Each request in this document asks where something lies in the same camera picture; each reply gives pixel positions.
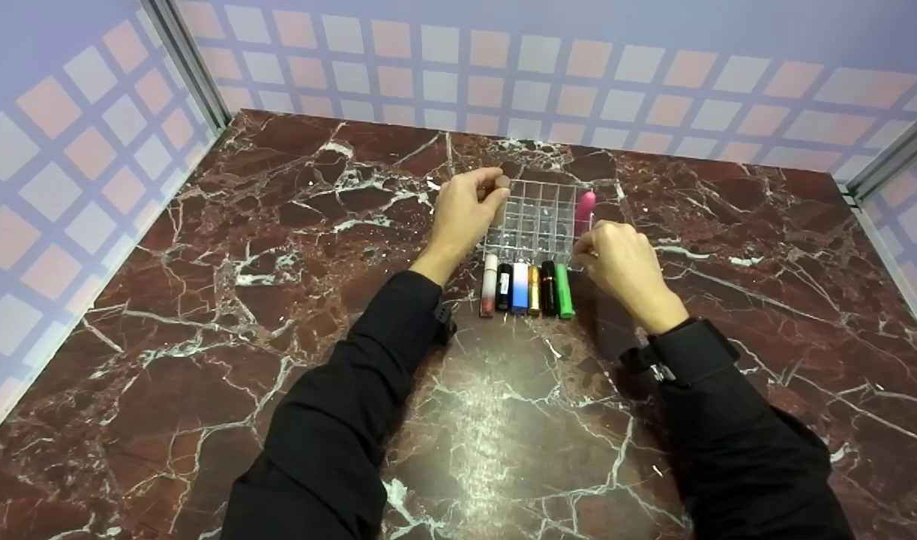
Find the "left hand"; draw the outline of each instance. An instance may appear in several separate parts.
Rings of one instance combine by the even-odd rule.
[[[485,236],[497,209],[508,199],[510,189],[495,189],[502,175],[498,167],[485,167],[455,175],[442,184],[435,202],[431,239],[411,270],[435,281],[445,282],[465,255]]]

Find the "grid divider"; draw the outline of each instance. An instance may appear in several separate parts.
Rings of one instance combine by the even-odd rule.
[[[552,182],[512,181],[505,218],[490,226],[482,244],[482,259],[493,253],[503,263],[568,264],[574,246],[578,188]]]

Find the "lipstick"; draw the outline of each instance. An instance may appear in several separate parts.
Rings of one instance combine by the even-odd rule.
[[[512,313],[528,311],[528,266],[524,262],[512,264]]]
[[[563,319],[574,317],[575,311],[571,307],[571,287],[568,286],[568,268],[555,264],[555,290],[558,291],[558,316]]]
[[[512,307],[512,265],[506,262],[499,264],[499,294],[496,308],[508,311]]]
[[[545,260],[539,271],[541,279],[541,311],[545,315],[558,314],[558,294],[555,292],[555,263]]]
[[[485,274],[481,280],[481,307],[479,317],[495,314],[495,289],[499,280],[499,258],[493,253],[485,256]]]
[[[594,191],[589,191],[578,199],[578,204],[575,205],[574,232],[576,239],[584,235],[584,233],[587,233],[589,227],[592,225],[592,212],[595,210],[595,201]]]
[[[528,314],[529,315],[540,315],[541,314],[541,295],[539,294],[539,286],[541,280],[538,277],[538,267],[530,266],[528,267]]]

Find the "black sleeve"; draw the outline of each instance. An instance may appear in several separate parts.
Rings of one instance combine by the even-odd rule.
[[[438,328],[441,287],[396,274],[272,416],[264,451],[232,486],[221,537],[371,539],[382,525],[382,444]]]
[[[652,345],[672,372],[687,363],[691,373],[702,366],[713,373],[687,386],[660,384],[672,452],[685,462],[678,472],[695,536],[853,538],[828,485],[827,445],[798,419],[769,406],[733,366],[725,346],[690,329],[671,331]]]

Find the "brown marble surface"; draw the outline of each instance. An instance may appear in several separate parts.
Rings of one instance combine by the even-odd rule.
[[[859,538],[917,539],[917,325],[828,175],[246,112],[0,427],[0,539],[217,538],[273,407],[430,226],[438,184],[502,165],[599,193],[747,377],[828,441]],[[476,316],[389,442],[383,538],[684,538],[627,317]]]

